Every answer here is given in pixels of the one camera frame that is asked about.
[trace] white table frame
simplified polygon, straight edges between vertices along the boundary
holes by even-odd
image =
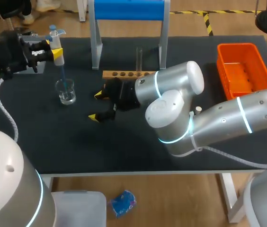
[[[245,216],[243,206],[243,193],[240,193],[239,198],[233,184],[231,173],[251,173],[249,180],[254,174],[263,172],[263,170],[234,170],[234,171],[149,171],[149,172],[109,172],[109,173],[79,173],[79,174],[44,174],[41,175],[49,189],[52,189],[54,177],[72,177],[72,176],[112,176],[112,175],[162,175],[162,174],[219,174],[223,196],[226,202],[228,211],[228,221],[230,223],[239,223]]]
[[[87,13],[87,0],[77,0],[78,11],[79,11],[79,20],[80,22],[86,21],[86,13]]]

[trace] orange plastic crate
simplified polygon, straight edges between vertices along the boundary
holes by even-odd
[[[267,89],[267,68],[254,44],[218,45],[217,68],[227,100]]]

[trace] person's foot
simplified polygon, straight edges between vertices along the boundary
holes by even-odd
[[[40,13],[39,12],[35,12],[33,11],[31,14],[27,15],[27,16],[24,16],[22,15],[23,17],[23,21],[22,21],[22,24],[24,25],[31,25],[34,23],[34,21],[40,16]]]
[[[49,10],[58,9],[60,6],[60,0],[38,0],[36,10],[39,12],[47,12]]]

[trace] black table surface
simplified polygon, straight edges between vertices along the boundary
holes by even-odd
[[[100,70],[91,69],[88,38],[62,39],[66,77],[75,82],[77,101],[60,104],[54,84],[60,70],[47,63],[44,74],[15,75],[0,88],[0,98],[19,128],[18,144],[41,174],[135,171],[252,170],[211,151],[187,157],[171,156],[148,126],[146,107],[117,112],[114,121],[97,123],[88,115],[108,108],[96,100],[104,80],[102,70],[134,70],[136,47],[143,48],[143,70],[158,70],[158,38],[103,38]],[[226,100],[216,59],[220,43],[254,43],[267,66],[267,44],[262,36],[170,37],[167,67],[196,61],[204,74],[204,92],[194,97],[192,109],[203,110]],[[0,131],[13,137],[0,110]],[[267,130],[211,145],[248,161],[267,164]]]

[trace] cable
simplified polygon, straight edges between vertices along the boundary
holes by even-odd
[[[2,85],[3,82],[4,82],[4,80],[0,79],[0,86]],[[17,124],[16,124],[15,120],[12,118],[12,116],[9,114],[9,112],[5,109],[5,107],[3,106],[1,100],[0,100],[0,109],[6,115],[6,117],[8,118],[8,120],[10,121],[10,123],[11,123],[11,125],[13,127],[13,129],[14,129],[14,141],[17,143],[18,142],[18,138],[19,138],[19,131],[18,131]]]
[[[4,82],[4,80],[0,79],[0,86],[2,85],[3,82]],[[1,100],[0,100],[0,109],[3,111],[3,113],[6,115],[6,117],[10,121],[10,123],[11,123],[11,125],[12,125],[12,127],[14,129],[14,134],[15,134],[14,141],[17,142],[18,138],[19,138],[19,132],[18,132],[17,124],[16,124],[15,120],[12,118],[12,116],[5,109],[5,107],[3,106]],[[230,158],[232,160],[235,160],[237,162],[243,163],[245,165],[251,166],[251,167],[260,168],[260,169],[267,169],[267,164],[259,164],[259,163],[255,163],[255,162],[249,162],[249,161],[244,160],[242,158],[227,154],[227,153],[225,153],[223,151],[220,151],[220,150],[215,149],[215,148],[207,147],[207,146],[202,147],[202,148],[204,148],[206,150],[209,150],[209,151],[212,151],[212,152],[214,152],[216,154],[225,156],[225,157]]]
[[[211,148],[211,147],[203,147],[203,148],[206,150],[212,151],[216,154],[219,154],[219,155],[225,156],[227,158],[230,158],[232,160],[235,160],[237,162],[241,162],[241,163],[248,165],[248,166],[252,166],[252,167],[256,167],[256,168],[260,168],[260,169],[267,169],[267,164],[259,164],[259,163],[255,163],[255,162],[249,162],[249,161],[246,161],[242,158],[227,154],[227,153],[220,151],[218,149],[215,149],[215,148]]]

